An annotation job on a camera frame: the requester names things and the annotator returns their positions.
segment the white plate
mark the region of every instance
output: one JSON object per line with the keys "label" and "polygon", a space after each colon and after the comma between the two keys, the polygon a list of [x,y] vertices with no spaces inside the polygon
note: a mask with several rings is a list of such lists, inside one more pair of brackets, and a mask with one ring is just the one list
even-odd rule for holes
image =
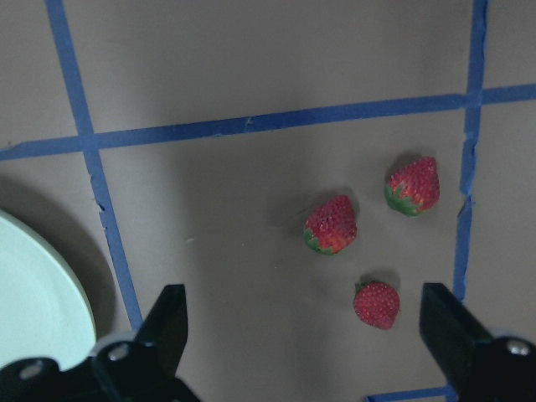
{"label": "white plate", "polygon": [[94,344],[90,303],[74,272],[42,237],[0,211],[0,367],[49,357],[65,370]]}

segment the strawberry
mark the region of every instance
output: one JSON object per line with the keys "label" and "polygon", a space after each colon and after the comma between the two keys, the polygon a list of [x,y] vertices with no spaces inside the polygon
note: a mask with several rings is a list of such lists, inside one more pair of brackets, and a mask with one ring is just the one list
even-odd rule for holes
{"label": "strawberry", "polygon": [[385,184],[387,204],[407,216],[417,216],[439,200],[436,160],[422,157],[393,173]]}
{"label": "strawberry", "polygon": [[399,313],[400,299],[397,291],[379,281],[359,285],[353,310],[364,323],[379,329],[390,329]]}
{"label": "strawberry", "polygon": [[303,230],[307,245],[325,255],[337,254],[357,234],[352,202],[347,195],[338,195],[316,209],[307,218]]}

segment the metal bolt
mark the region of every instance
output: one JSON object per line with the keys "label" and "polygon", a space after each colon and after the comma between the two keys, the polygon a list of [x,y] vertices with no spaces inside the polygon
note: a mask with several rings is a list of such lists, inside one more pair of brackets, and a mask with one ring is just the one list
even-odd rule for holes
{"label": "metal bolt", "polygon": [[23,368],[18,374],[18,377],[22,381],[26,381],[27,379],[32,379],[33,377],[40,375],[42,371],[43,362],[41,360],[36,360],[35,362]]}
{"label": "metal bolt", "polygon": [[511,354],[518,356],[528,356],[530,354],[530,347],[525,342],[517,339],[510,339],[506,347]]}
{"label": "metal bolt", "polygon": [[108,352],[108,359],[110,359],[112,362],[117,362],[128,356],[129,352],[130,347],[128,346],[128,343],[122,343]]}

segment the blue painter's tape line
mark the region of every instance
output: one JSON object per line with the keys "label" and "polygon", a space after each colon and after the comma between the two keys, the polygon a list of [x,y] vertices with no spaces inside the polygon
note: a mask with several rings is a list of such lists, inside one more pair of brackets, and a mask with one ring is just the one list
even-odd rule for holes
{"label": "blue painter's tape line", "polygon": [[46,0],[46,5],[70,107],[75,117],[76,129],[79,135],[92,134],[93,126],[85,100],[80,71],[76,63],[75,48],[70,36],[63,2],[62,0]]}
{"label": "blue painter's tape line", "polygon": [[536,84],[491,88],[482,93],[482,104],[536,100]]}
{"label": "blue painter's tape line", "polygon": [[456,257],[454,268],[454,286],[452,292],[458,300],[463,302],[466,296],[466,272],[469,263],[469,248],[471,245],[472,226],[472,197],[466,197],[463,208],[458,215],[456,236]]}
{"label": "blue painter's tape line", "polygon": [[481,99],[484,82],[484,49],[486,48],[487,0],[475,0],[472,9],[471,48],[469,54],[469,75],[467,94],[470,98]]}
{"label": "blue painter's tape line", "polygon": [[368,402],[393,402],[397,400],[421,399],[445,396],[450,392],[449,387],[438,387],[428,389],[415,389],[412,391],[392,392],[389,394],[377,394],[367,397]]}
{"label": "blue painter's tape line", "polygon": [[160,126],[125,131],[111,131],[97,135],[98,147],[114,148],[146,145],[203,137],[221,137],[247,132],[279,130],[336,121],[400,116],[433,111],[451,111],[467,107],[463,95],[438,95],[421,98],[382,100],[343,106],[328,106],[302,111],[288,111],[268,115],[240,117],[220,121]]}
{"label": "blue painter's tape line", "polygon": [[26,157],[47,157],[63,153],[80,152],[81,150],[82,144],[79,137],[28,141],[0,149],[0,162]]}
{"label": "blue painter's tape line", "polygon": [[466,109],[466,140],[463,144],[460,179],[460,191],[466,196],[472,193],[472,184],[477,169],[477,144],[480,134],[480,117],[480,107]]}
{"label": "blue painter's tape line", "polygon": [[90,113],[85,99],[80,71],[76,62],[75,49],[70,36],[69,25],[61,0],[46,0],[59,63],[64,75],[65,86],[69,96],[71,110],[75,118],[76,129],[82,143],[85,164],[90,174],[91,187],[95,201],[100,205],[100,220],[105,228],[116,278],[121,289],[126,313],[132,328],[142,325],[142,314],[136,297],[131,273],[126,262],[125,251],[121,242],[116,215],[111,204],[110,192],[106,183],[101,155],[95,141]]}
{"label": "blue painter's tape line", "polygon": [[111,203],[110,192],[106,183],[101,155],[98,152],[84,152],[85,163],[90,172],[91,187],[95,200],[100,206],[100,221],[105,230],[106,240],[110,249],[116,278],[121,289],[126,313],[132,329],[138,329],[143,324],[142,314],[137,301],[131,273],[126,261],[126,255],[117,226],[116,214]]}
{"label": "blue painter's tape line", "polygon": [[457,402],[458,401],[458,395],[456,391],[450,386],[447,385],[445,388],[445,400],[446,402]]}
{"label": "blue painter's tape line", "polygon": [[471,29],[471,54],[467,78],[467,96],[471,106],[466,109],[465,133],[461,159],[460,191],[465,202],[458,214],[456,256],[454,263],[453,293],[458,300],[466,296],[466,273],[469,263],[472,228],[472,185],[477,168],[477,144],[480,135],[482,86],[484,82],[486,48],[487,0],[474,0]]}

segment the strawberry leaf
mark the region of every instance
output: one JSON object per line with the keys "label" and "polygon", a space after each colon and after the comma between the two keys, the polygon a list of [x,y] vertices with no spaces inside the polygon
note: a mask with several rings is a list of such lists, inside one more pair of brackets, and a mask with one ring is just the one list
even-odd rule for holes
{"label": "strawberry leaf", "polygon": [[422,204],[415,204],[411,197],[400,197],[400,194],[404,190],[404,184],[400,184],[396,190],[393,192],[393,189],[385,184],[384,194],[387,204],[391,209],[399,211],[407,216],[418,216],[420,215],[419,208]]}
{"label": "strawberry leaf", "polygon": [[320,254],[324,255],[333,255],[333,247],[327,247],[326,249],[323,249],[320,247],[320,243],[318,242],[318,238],[315,237],[315,235],[312,233],[312,230],[305,229],[303,231],[303,239],[307,243],[309,247],[311,247],[313,250]]}

